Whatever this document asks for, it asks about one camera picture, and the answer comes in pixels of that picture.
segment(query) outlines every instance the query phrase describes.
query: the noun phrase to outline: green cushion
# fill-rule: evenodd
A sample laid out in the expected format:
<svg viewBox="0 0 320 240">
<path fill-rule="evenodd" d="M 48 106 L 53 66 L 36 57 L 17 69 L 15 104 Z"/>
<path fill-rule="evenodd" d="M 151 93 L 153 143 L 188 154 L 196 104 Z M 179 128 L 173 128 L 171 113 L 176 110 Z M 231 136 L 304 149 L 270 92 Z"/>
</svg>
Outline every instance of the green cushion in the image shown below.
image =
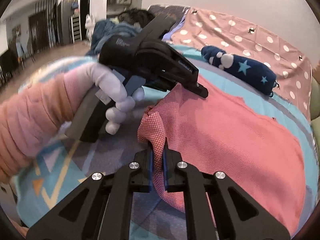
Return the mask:
<svg viewBox="0 0 320 240">
<path fill-rule="evenodd" d="M 320 117 L 311 121 L 313 135 L 316 138 L 316 145 L 320 145 Z"/>
<path fill-rule="evenodd" d="M 320 85 L 312 78 L 310 96 L 310 117 L 316 119 L 320 114 Z"/>
</svg>

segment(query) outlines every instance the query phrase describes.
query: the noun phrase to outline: blue jacket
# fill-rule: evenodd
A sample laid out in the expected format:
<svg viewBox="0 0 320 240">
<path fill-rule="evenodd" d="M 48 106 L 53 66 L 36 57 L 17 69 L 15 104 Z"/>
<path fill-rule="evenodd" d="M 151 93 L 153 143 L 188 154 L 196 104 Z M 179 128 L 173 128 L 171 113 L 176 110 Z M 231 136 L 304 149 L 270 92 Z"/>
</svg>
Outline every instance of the blue jacket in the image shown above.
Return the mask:
<svg viewBox="0 0 320 240">
<path fill-rule="evenodd" d="M 113 35 L 135 37 L 142 29 L 126 22 L 115 24 L 110 20 L 102 20 L 96 23 L 92 34 L 91 49 L 86 54 L 89 56 L 98 55 L 103 44 Z"/>
</svg>

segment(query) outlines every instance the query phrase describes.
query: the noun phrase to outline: blue star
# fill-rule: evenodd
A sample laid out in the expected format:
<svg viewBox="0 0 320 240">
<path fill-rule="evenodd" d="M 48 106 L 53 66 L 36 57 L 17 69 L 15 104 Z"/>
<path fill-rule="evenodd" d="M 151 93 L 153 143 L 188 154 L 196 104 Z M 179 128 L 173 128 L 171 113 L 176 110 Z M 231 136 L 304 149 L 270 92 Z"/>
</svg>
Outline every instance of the blue star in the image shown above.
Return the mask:
<svg viewBox="0 0 320 240">
<path fill-rule="evenodd" d="M 247 75 L 247 69 L 251 68 L 249 65 L 247 65 L 247 60 L 244 63 L 239 62 L 240 68 L 238 72 L 242 71 L 244 75 Z"/>
<path fill-rule="evenodd" d="M 262 82 L 263 84 L 265 84 L 266 82 L 268 82 L 267 77 L 262 76 L 261 82 Z"/>
</svg>

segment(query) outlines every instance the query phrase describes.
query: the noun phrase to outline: floor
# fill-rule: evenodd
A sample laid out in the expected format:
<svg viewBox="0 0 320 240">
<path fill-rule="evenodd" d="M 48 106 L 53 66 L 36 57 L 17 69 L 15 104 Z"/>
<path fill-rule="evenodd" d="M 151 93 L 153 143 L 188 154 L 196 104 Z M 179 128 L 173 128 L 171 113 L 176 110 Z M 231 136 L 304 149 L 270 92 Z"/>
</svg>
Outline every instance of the floor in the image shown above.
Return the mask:
<svg viewBox="0 0 320 240">
<path fill-rule="evenodd" d="M 43 65 L 62 57 L 83 56 L 88 50 L 88 45 L 83 41 L 42 51 L 35 55 L 35 63 L 32 62 L 31 58 L 27 59 L 24 70 L 16 73 L 8 83 L 8 86 L 0 92 L 0 103 L 17 93 L 23 82 Z"/>
</svg>

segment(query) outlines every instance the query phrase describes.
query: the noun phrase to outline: pink cloth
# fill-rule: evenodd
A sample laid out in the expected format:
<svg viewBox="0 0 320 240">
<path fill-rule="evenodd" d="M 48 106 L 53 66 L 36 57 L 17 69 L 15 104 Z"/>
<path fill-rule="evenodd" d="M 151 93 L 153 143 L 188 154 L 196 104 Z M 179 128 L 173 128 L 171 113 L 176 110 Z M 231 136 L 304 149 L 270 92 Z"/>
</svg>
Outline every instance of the pink cloth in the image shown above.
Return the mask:
<svg viewBox="0 0 320 240">
<path fill-rule="evenodd" d="M 213 45 L 264 63 L 280 84 L 273 92 L 294 104 L 310 121 L 310 61 L 276 34 L 232 15 L 191 7 L 183 27 L 171 36 L 170 42 L 199 50 Z"/>
<path fill-rule="evenodd" d="M 143 116 L 140 141 L 154 149 L 153 183 L 160 197 L 184 211 L 182 193 L 167 193 L 161 171 L 165 138 L 169 148 L 200 171 L 224 171 L 292 235 L 305 197 L 302 151 L 298 140 L 276 120 L 258 115 L 242 98 L 228 95 L 199 76 L 207 99 L 178 84 Z"/>
</svg>

